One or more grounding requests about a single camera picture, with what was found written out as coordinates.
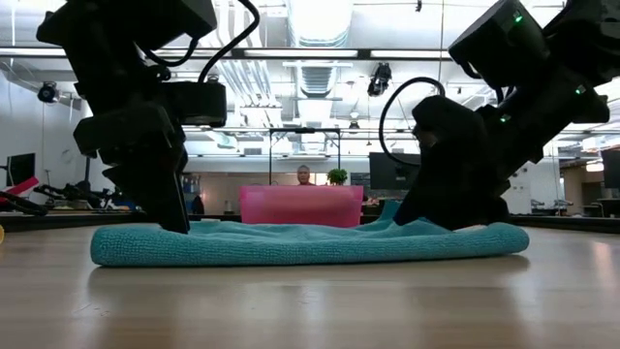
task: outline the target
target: pink bin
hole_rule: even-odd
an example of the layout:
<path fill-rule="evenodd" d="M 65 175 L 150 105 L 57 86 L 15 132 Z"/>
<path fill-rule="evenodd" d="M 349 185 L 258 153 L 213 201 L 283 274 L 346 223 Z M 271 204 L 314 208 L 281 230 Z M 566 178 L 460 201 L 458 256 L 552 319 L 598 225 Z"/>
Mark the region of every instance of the pink bin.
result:
<path fill-rule="evenodd" d="M 362 186 L 243 186 L 241 220 L 248 224 L 355 227 L 363 192 Z"/>

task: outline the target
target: towel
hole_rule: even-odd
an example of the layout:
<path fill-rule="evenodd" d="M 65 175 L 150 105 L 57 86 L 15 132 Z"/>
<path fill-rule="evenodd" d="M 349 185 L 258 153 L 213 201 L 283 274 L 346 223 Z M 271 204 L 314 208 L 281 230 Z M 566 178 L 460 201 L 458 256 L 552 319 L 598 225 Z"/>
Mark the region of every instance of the towel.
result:
<path fill-rule="evenodd" d="M 107 267 L 292 266 L 446 260 L 518 253 L 529 245 L 520 228 L 495 223 L 448 231 L 424 219 L 391 221 L 398 205 L 352 229 L 315 225 L 193 222 L 189 234 L 154 225 L 108 226 L 95 232 L 91 257 Z"/>

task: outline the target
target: green plant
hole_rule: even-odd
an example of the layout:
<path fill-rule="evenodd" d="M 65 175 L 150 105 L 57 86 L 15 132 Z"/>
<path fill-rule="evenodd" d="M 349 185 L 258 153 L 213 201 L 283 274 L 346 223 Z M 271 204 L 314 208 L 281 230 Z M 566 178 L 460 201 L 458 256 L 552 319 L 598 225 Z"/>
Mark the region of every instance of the green plant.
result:
<path fill-rule="evenodd" d="M 327 180 L 331 185 L 342 185 L 347 181 L 347 170 L 333 169 L 327 173 Z"/>

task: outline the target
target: security camera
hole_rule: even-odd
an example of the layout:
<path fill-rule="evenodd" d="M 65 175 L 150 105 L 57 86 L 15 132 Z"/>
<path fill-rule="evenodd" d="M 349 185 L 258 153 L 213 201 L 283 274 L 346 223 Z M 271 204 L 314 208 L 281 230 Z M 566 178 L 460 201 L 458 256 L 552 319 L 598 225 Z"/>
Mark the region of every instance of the security camera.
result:
<path fill-rule="evenodd" d="M 379 63 L 379 67 L 368 85 L 368 96 L 379 97 L 386 92 L 391 80 L 391 68 L 388 63 Z"/>
<path fill-rule="evenodd" d="M 57 103 L 60 100 L 60 91 L 56 88 L 56 82 L 44 82 L 37 97 L 43 103 Z"/>

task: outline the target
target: ceiling pipe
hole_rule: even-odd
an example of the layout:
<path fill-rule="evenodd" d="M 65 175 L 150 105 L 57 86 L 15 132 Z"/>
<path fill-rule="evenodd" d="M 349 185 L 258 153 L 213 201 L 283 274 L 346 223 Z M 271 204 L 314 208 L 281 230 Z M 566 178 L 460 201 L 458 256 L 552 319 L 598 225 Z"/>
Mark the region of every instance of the ceiling pipe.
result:
<path fill-rule="evenodd" d="M 241 34 L 241 32 L 245 28 L 245 13 L 246 13 L 245 7 L 240 2 L 235 1 L 234 2 L 234 24 L 232 27 L 232 31 L 235 36 Z M 247 39 L 244 39 L 243 41 L 241 41 L 238 46 L 240 48 L 247 48 L 248 47 Z M 247 79 L 250 90 L 252 90 L 254 94 L 260 96 L 259 105 L 268 106 L 269 105 L 268 97 L 264 89 L 264 85 L 261 82 L 261 79 L 259 77 L 259 72 L 258 72 L 259 67 L 258 67 L 257 62 L 256 61 L 242 61 L 239 63 L 241 66 L 241 72 L 242 73 L 246 72 L 245 68 L 247 67 L 247 71 L 249 71 L 252 77 L 254 78 L 255 83 L 252 83 L 250 79 L 248 78 L 247 74 L 241 74 L 242 77 Z"/>
<path fill-rule="evenodd" d="M 229 1 L 228 0 L 220 0 L 219 2 L 219 8 L 220 8 L 220 23 L 218 25 L 218 30 L 217 30 L 217 36 L 218 39 L 220 40 L 220 44 L 227 44 L 231 41 L 231 34 L 230 34 L 230 25 L 229 25 Z M 229 75 L 231 75 L 231 78 L 235 80 L 235 83 L 237 83 L 237 85 L 240 87 L 240 90 L 242 92 L 242 95 L 245 95 L 245 97 L 242 97 L 244 99 L 244 101 L 247 101 L 247 98 L 249 98 L 249 100 L 251 101 L 250 103 L 246 102 L 246 105 L 255 105 L 257 106 L 259 104 L 259 98 L 253 94 L 251 92 L 249 88 L 249 86 L 247 84 L 245 84 L 243 78 L 246 78 L 244 74 L 241 74 L 241 78 L 239 77 L 239 74 L 237 73 L 237 69 L 236 67 L 238 67 L 237 65 L 234 65 L 232 62 L 223 62 L 223 66 L 225 67 L 225 69 L 228 70 Z"/>
<path fill-rule="evenodd" d="M 353 16 L 351 0 L 287 0 L 289 37 L 297 48 L 345 48 Z M 309 98 L 328 97 L 336 83 L 337 68 L 295 68 L 297 90 Z M 302 122 L 307 125 L 329 119 L 333 101 L 297 102 Z M 301 141 L 325 144 L 325 135 L 302 135 Z"/>
<path fill-rule="evenodd" d="M 211 43 L 211 41 L 209 40 L 200 40 L 200 43 L 202 46 L 207 47 L 207 48 L 213 48 L 213 47 L 219 47 L 219 46 L 215 46 L 213 45 L 213 43 Z M 225 62 L 223 61 L 219 61 L 215 64 L 215 66 L 217 67 L 218 73 L 224 77 L 224 80 L 226 81 L 226 83 L 228 84 L 228 86 L 231 88 L 232 93 L 234 93 L 235 98 L 241 99 L 243 101 L 244 104 L 250 104 L 251 101 L 248 97 L 246 97 L 245 99 L 243 98 L 244 95 L 241 92 L 241 88 L 238 86 L 238 81 L 236 81 L 230 74 L 229 70 L 226 68 L 225 66 Z"/>
<path fill-rule="evenodd" d="M 262 48 L 263 41 L 261 40 L 260 31 L 255 30 L 252 33 L 250 33 L 248 42 L 250 46 L 253 48 Z M 264 60 L 259 60 L 259 61 L 256 61 L 256 64 L 258 66 L 259 80 L 263 84 L 264 91 L 266 93 L 266 98 L 269 100 L 269 104 L 271 106 L 279 107 L 280 104 L 278 103 L 278 101 L 276 101 L 275 94 L 273 93 L 273 90 L 271 89 L 271 80 L 270 80 L 269 71 L 267 69 L 267 63 Z"/>

